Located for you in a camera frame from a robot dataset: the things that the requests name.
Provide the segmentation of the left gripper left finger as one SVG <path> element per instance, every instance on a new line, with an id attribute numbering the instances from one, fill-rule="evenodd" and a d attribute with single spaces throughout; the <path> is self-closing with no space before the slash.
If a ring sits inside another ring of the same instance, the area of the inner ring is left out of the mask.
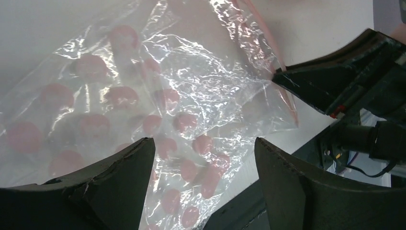
<path id="1" fill-rule="evenodd" d="M 0 191 L 3 230 L 136 230 L 155 157 L 152 138 L 44 184 Z"/>

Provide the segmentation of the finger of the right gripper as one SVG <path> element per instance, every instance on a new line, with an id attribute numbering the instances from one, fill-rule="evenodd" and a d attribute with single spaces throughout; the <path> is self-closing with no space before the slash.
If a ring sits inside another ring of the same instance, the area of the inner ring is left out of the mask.
<path id="1" fill-rule="evenodd" d="M 342 103 L 340 95 L 355 79 L 342 67 L 299 68 L 274 75 L 272 81 L 324 115 L 333 114 Z"/>

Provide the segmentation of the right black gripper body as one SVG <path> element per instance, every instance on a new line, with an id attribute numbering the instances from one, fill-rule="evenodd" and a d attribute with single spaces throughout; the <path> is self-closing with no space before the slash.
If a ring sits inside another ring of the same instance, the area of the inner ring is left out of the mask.
<path id="1" fill-rule="evenodd" d="M 401 127 L 406 125 L 406 46 L 373 29 L 367 29 L 343 48 L 320 58 L 288 67 L 342 67 L 355 79 L 340 95 L 341 106 L 331 115 L 340 118 L 361 109 Z"/>

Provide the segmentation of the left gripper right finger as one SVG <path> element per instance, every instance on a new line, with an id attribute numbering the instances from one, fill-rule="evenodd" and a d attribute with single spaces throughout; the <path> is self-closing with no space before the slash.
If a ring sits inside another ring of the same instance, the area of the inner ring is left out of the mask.
<path id="1" fill-rule="evenodd" d="M 273 230 L 403 230 L 406 190 L 317 168 L 263 138 L 255 162 Z"/>

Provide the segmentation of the clear zip top bag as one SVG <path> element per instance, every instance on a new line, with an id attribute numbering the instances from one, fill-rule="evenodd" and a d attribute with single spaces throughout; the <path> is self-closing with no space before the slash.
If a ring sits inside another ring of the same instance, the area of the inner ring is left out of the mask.
<path id="1" fill-rule="evenodd" d="M 0 101 L 0 185 L 41 184 L 137 140 L 156 150 L 141 229 L 202 230 L 257 137 L 296 129 L 285 64 L 249 0 L 132 0 Z"/>

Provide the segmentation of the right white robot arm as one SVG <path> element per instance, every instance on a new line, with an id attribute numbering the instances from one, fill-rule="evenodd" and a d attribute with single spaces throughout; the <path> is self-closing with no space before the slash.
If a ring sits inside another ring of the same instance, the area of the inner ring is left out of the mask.
<path id="1" fill-rule="evenodd" d="M 373 29 L 329 55 L 279 70 L 272 81 L 335 119 L 295 155 L 322 169 L 351 168 L 350 152 L 406 162 L 406 46 Z"/>

